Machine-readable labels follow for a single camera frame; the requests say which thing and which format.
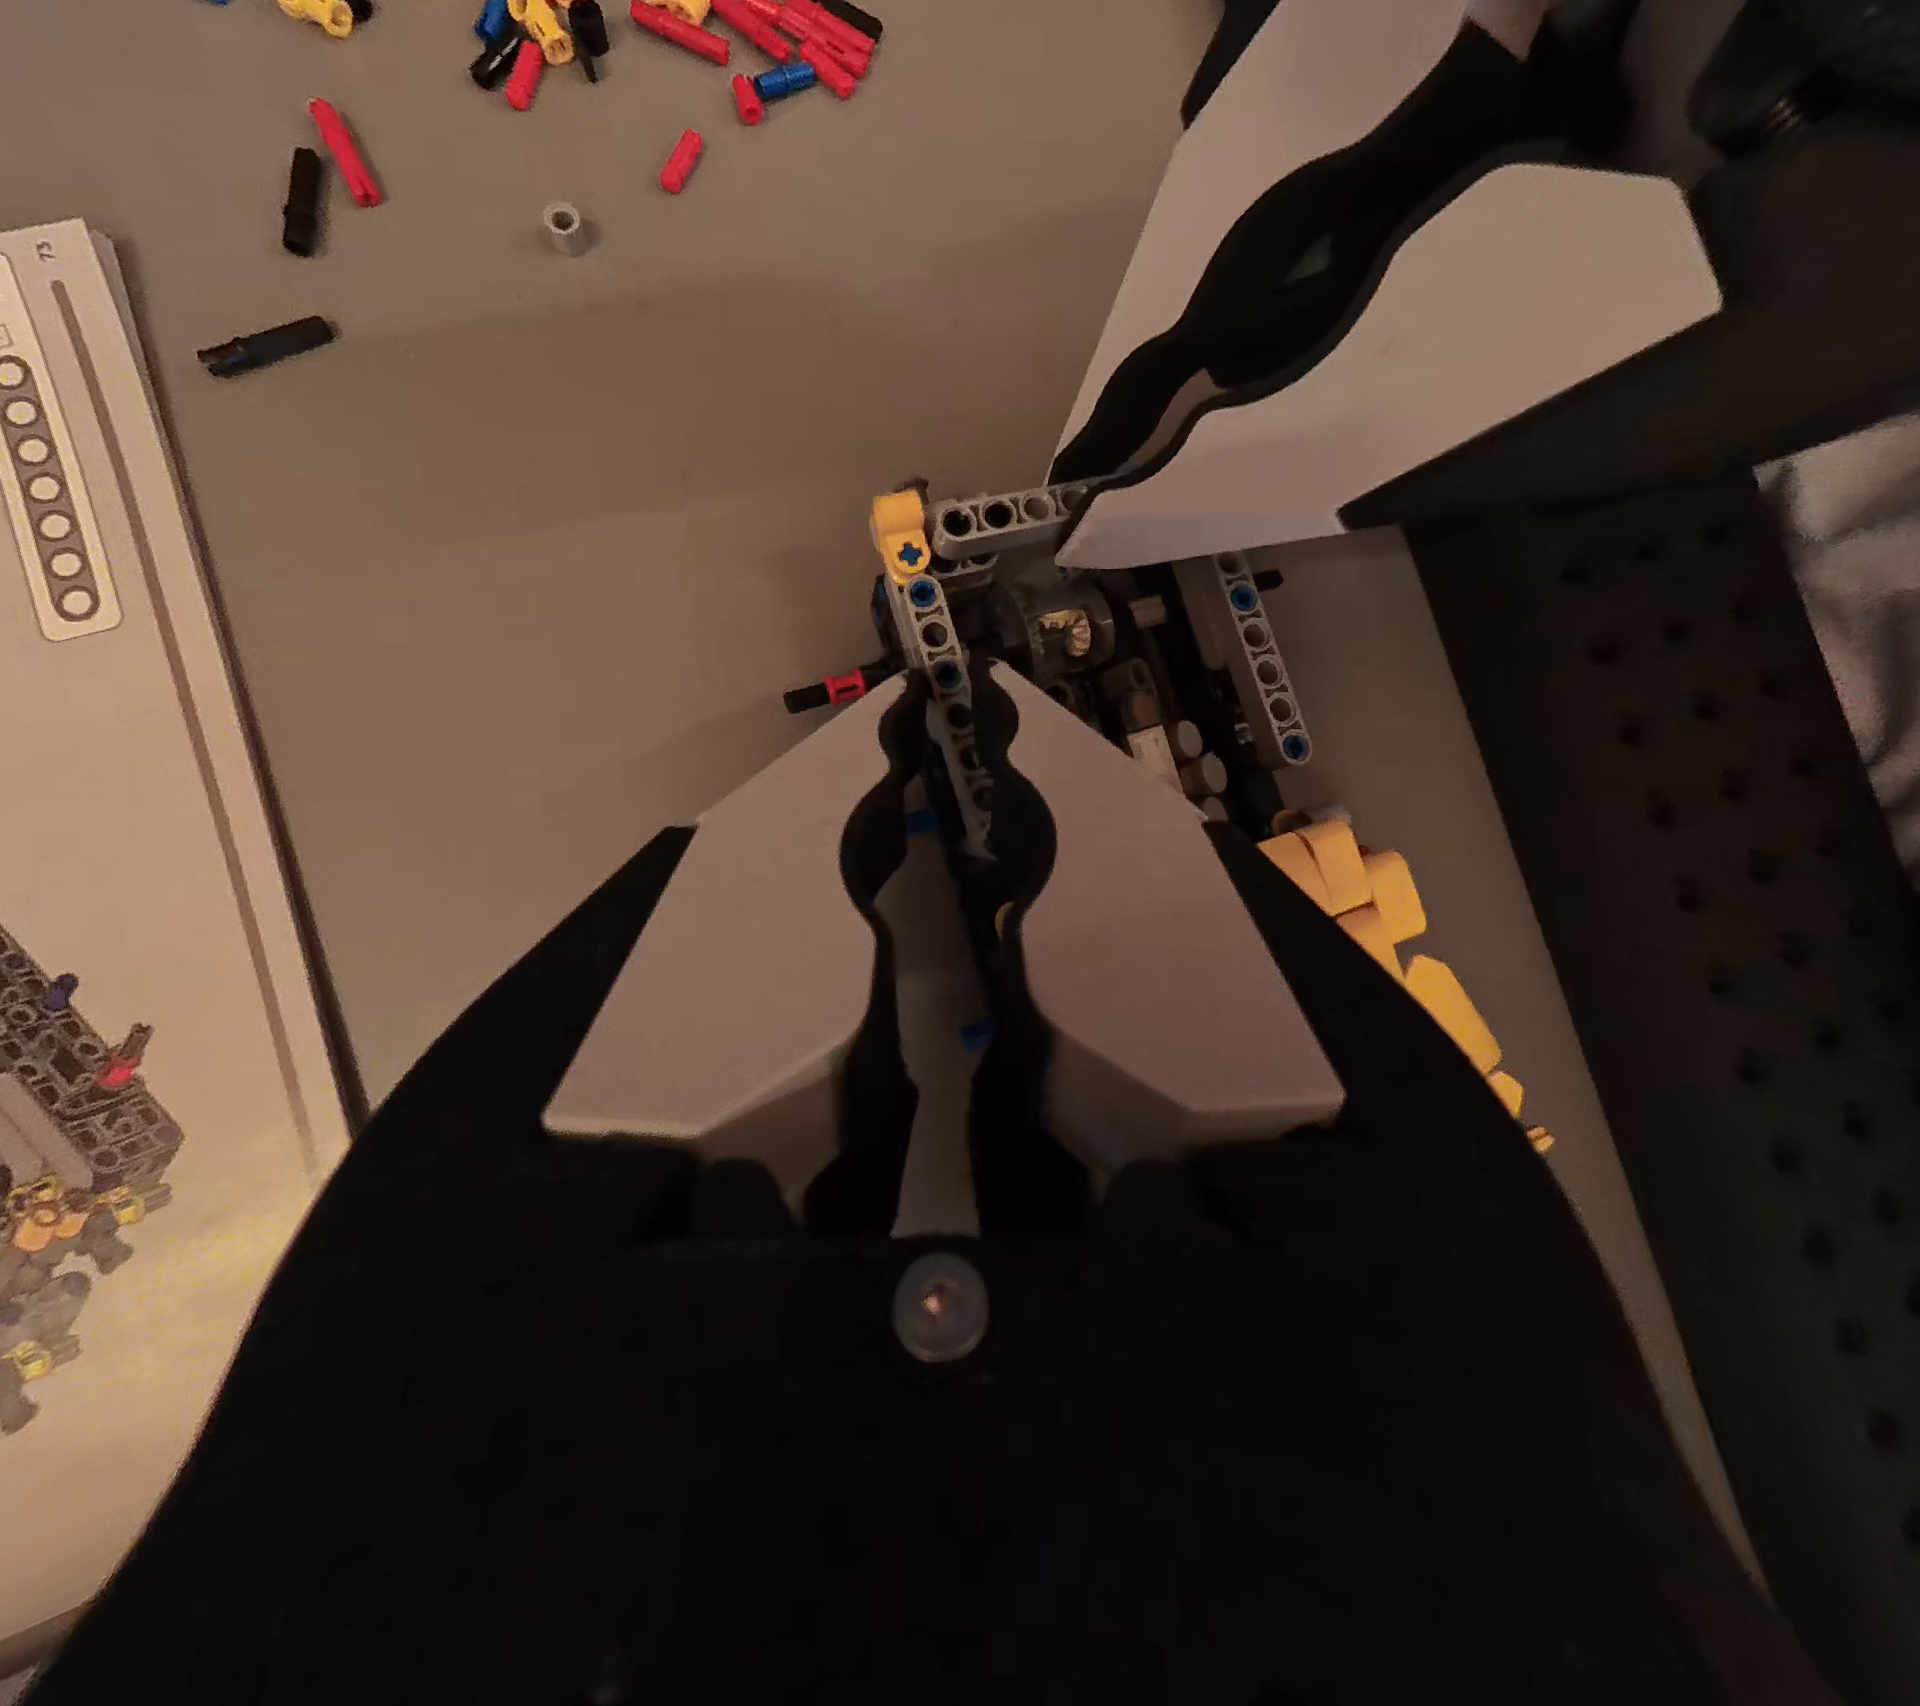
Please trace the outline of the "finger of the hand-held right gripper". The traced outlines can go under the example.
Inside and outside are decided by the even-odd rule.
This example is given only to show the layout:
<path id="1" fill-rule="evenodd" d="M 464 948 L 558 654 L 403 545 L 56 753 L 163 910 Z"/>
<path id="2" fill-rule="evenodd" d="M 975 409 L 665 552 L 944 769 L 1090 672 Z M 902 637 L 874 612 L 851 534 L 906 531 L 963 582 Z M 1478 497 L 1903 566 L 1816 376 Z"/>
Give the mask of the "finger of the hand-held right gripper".
<path id="1" fill-rule="evenodd" d="M 1304 368 L 1206 400 L 1141 480 L 1093 494 L 1061 559 L 1149 566 L 1333 536 L 1360 494 L 1721 307 L 1677 182 L 1497 165 L 1391 251 Z"/>
<path id="2" fill-rule="evenodd" d="M 1231 0 L 1049 478 L 1131 463 L 1202 374 L 1252 394 L 1331 347 L 1482 165 L 1560 158 L 1545 0 Z"/>

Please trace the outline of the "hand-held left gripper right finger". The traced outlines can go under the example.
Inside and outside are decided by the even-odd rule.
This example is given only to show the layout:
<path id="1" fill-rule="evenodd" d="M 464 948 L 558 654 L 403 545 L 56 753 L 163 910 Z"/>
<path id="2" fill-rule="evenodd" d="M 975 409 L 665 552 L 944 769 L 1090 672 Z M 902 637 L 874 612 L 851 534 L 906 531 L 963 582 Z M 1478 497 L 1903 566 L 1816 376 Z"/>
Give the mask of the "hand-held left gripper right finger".
<path id="1" fill-rule="evenodd" d="M 981 1230 L 1071 1233 L 1128 1167 L 1331 1123 L 1338 1076 L 1224 836 L 1003 661 L 971 664 L 971 713 L 1003 890 L 966 1110 Z"/>

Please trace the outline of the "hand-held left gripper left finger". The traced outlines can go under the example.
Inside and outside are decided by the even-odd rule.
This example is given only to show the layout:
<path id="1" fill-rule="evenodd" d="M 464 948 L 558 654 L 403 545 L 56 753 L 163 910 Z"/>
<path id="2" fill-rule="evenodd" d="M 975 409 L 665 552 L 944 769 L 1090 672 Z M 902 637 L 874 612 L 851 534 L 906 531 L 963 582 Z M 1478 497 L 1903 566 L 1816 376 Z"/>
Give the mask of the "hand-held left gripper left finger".
<path id="1" fill-rule="evenodd" d="M 927 677 L 901 672 L 707 808 L 543 1129 L 750 1161 L 814 1233 L 891 1233 L 920 1093 L 879 894 Z"/>

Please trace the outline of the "partly built toy car model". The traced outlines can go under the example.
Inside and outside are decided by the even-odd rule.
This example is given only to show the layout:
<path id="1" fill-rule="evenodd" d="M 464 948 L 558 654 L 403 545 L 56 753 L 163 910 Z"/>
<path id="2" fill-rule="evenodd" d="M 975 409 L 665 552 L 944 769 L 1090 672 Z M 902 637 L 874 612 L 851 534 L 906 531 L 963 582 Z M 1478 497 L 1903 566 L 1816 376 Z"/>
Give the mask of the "partly built toy car model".
<path id="1" fill-rule="evenodd" d="M 1252 710 L 1263 709 L 1279 762 L 1299 768 L 1311 742 L 1299 724 L 1296 693 L 1270 633 L 1263 586 L 1277 574 L 1256 574 L 1235 552 L 1211 559 L 1213 586 L 1202 582 L 1204 564 L 1174 564 L 1183 623 L 1204 661 L 1216 673 L 1231 673 L 1241 733 L 1252 730 Z M 1524 1123 L 1524 1086 L 1501 1065 L 1501 1045 L 1465 991 L 1460 977 L 1428 953 L 1406 954 L 1403 945 L 1428 929 L 1424 905 L 1406 859 L 1371 849 L 1350 824 L 1333 811 L 1277 811 L 1266 854 L 1311 902 L 1365 950 L 1382 969 L 1428 1008 L 1456 1048 L 1466 1054 L 1492 1093 Z"/>

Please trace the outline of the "grey desk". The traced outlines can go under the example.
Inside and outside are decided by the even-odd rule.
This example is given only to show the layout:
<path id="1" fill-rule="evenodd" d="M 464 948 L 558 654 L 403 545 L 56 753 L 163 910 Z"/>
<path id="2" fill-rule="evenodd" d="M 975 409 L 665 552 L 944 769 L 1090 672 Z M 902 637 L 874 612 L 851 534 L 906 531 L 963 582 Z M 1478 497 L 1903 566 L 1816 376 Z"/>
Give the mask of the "grey desk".
<path id="1" fill-rule="evenodd" d="M 1797 1648 L 1545 1160 L 1227 829 L 1346 1089 L 1071 1233 L 814 1233 L 543 1129 L 692 824 L 858 623 L 854 494 L 1050 448 L 1211 0 L 1028 0 L 1018 314 L 174 405 L 390 1078 L 31 1700 L 1737 1700 Z"/>

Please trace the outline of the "open instruction booklet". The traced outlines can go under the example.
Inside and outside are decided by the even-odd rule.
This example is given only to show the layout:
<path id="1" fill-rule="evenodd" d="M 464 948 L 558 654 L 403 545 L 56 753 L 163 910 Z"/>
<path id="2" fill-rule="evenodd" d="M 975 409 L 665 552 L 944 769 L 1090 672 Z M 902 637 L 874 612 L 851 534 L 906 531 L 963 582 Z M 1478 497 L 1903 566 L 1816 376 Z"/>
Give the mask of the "open instruction booklet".
<path id="1" fill-rule="evenodd" d="M 347 1102 L 127 283 L 3 236 L 5 1670 L 123 1557 Z"/>

